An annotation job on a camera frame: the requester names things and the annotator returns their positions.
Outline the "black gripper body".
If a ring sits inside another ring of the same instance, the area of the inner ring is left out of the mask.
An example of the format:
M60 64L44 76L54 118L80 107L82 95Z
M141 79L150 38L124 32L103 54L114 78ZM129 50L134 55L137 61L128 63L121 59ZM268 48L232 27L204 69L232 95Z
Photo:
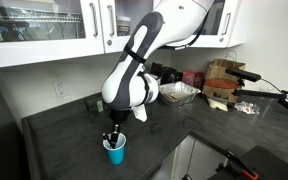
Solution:
M110 111L110 119L113 121L114 124L122 124L124 121L127 120L129 114L129 110L116 111L112 109Z

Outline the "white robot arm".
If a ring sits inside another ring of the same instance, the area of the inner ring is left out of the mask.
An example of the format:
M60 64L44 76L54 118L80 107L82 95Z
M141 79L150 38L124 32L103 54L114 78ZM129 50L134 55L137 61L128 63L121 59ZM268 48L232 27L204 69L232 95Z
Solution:
M147 119L145 105L155 101L158 84L143 70L147 58L159 48L198 36L214 0L161 0L156 8L137 24L122 55L102 86L102 97L111 109L113 130L107 138L117 145L121 124L133 112L137 119Z

